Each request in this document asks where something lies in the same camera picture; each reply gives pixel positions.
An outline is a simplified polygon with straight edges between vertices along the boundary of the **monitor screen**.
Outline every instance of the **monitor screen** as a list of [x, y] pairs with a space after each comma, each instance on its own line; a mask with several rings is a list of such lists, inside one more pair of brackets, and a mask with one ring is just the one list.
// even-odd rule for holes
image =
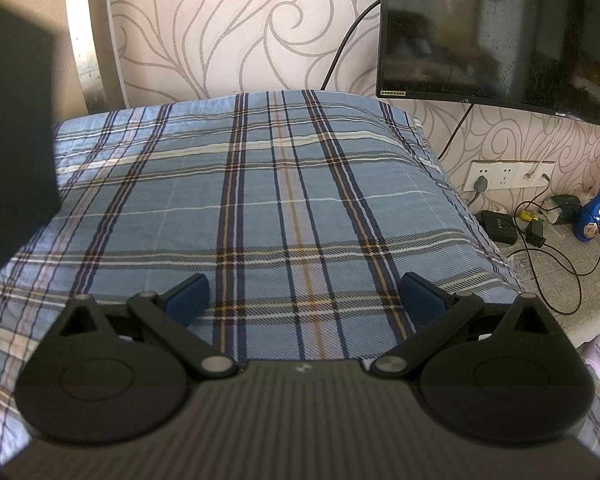
[[600, 124], [600, 0], [382, 0], [378, 97]]

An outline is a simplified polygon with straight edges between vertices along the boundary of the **circular cover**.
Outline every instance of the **circular cover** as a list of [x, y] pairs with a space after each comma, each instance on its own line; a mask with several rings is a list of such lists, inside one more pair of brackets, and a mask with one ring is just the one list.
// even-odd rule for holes
[[467, 436], [515, 446], [560, 438], [590, 408], [591, 389], [574, 384], [560, 359], [486, 341], [451, 346], [420, 376], [439, 418]]
[[167, 352], [80, 339], [62, 342], [61, 352], [37, 352], [18, 381], [16, 403], [34, 430], [76, 444], [119, 442], [164, 423], [184, 402], [186, 372]]

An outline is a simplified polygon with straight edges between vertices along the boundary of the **small black box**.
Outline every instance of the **small black box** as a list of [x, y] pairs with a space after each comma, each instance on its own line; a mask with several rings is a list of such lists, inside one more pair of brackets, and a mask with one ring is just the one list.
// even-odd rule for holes
[[478, 220], [494, 242], [513, 245], [518, 240], [518, 232], [511, 215], [482, 210]]
[[529, 222], [529, 225], [526, 226], [526, 241], [536, 247], [542, 247], [546, 241], [546, 238], [542, 236], [542, 231], [542, 223], [538, 220], [532, 220]]

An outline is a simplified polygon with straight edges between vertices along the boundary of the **wall outlet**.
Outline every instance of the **wall outlet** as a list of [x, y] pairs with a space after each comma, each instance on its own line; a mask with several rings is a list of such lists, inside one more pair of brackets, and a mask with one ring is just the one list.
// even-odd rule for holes
[[546, 186], [547, 181], [542, 178], [542, 174], [546, 173], [551, 178], [554, 172], [555, 162], [543, 162], [534, 175], [527, 178], [538, 163], [534, 161], [528, 162], [484, 162], [474, 160], [469, 168], [464, 183], [464, 191], [473, 191], [474, 183], [479, 176], [484, 176], [487, 181], [487, 191], [490, 189], [513, 189], [516, 187], [540, 187]]

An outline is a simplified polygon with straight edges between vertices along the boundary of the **black device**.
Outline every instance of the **black device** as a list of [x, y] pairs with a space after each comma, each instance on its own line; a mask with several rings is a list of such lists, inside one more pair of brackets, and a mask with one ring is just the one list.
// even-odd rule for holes
[[580, 199], [575, 195], [562, 194], [551, 197], [555, 205], [560, 208], [560, 216], [554, 222], [555, 225], [573, 224], [578, 217], [582, 206]]
[[0, 6], [0, 268], [60, 208], [51, 33]]
[[376, 94], [600, 124], [600, 0], [381, 0]]
[[477, 219], [494, 242], [513, 245], [518, 240], [518, 231], [511, 215], [485, 209], [478, 213]]
[[238, 364], [149, 294], [119, 306], [72, 298], [18, 378], [32, 441], [1, 472], [600, 478], [600, 460], [573, 438], [592, 380], [536, 295], [485, 304], [407, 273], [400, 297], [420, 329], [369, 370], [355, 360]]
[[546, 238], [542, 236], [543, 232], [542, 222], [532, 220], [526, 225], [525, 240], [531, 245], [540, 248], [546, 241]]

